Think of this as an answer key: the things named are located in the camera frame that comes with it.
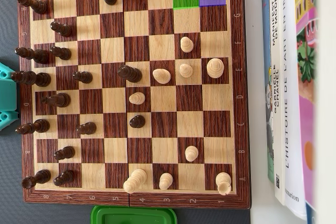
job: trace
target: black chess piece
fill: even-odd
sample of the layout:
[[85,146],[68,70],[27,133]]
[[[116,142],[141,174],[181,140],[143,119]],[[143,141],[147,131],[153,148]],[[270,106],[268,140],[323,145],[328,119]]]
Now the black chess piece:
[[23,6],[30,6],[34,12],[44,14],[47,11],[47,4],[42,0],[17,0]]
[[51,178],[51,173],[48,170],[40,170],[35,176],[29,176],[22,180],[22,187],[25,189],[30,189],[36,186],[37,183],[44,184],[48,182]]

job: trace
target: chessboard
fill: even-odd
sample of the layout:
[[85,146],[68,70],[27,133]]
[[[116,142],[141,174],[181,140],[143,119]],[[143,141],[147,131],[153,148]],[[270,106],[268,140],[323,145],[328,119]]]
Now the chessboard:
[[[18,4],[19,47],[68,48],[69,60],[49,53],[46,64],[20,57],[20,70],[45,72],[46,87],[20,85],[22,124],[46,119],[45,133],[22,136],[23,178],[47,169],[51,180],[24,189],[24,201],[40,203],[119,205],[141,207],[249,208],[250,167],[244,0],[42,0],[44,14]],[[50,29],[53,21],[68,24],[71,36]],[[181,50],[188,37],[191,52]],[[224,64],[217,79],[207,74],[212,58]],[[193,68],[189,78],[181,64]],[[137,68],[137,83],[117,75],[118,68]],[[153,70],[171,74],[167,84],[153,78]],[[92,82],[72,78],[89,71]],[[130,95],[142,92],[145,102],[135,105]],[[58,108],[41,103],[57,93],[70,96]],[[145,126],[130,127],[136,115]],[[97,130],[79,135],[76,127],[94,122]],[[196,146],[198,157],[184,155]],[[56,160],[54,152],[72,146],[75,155]],[[147,179],[128,194],[123,183],[135,169]],[[65,170],[72,182],[60,187],[53,180]],[[231,177],[231,192],[221,195],[216,176]],[[160,176],[173,182],[159,188]]]

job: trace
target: light square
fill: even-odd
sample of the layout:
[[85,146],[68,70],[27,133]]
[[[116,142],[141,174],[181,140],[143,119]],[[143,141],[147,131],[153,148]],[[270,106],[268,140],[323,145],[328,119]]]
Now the light square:
[[148,11],[124,12],[125,37],[149,34]]
[[203,137],[203,111],[178,111],[177,136]]

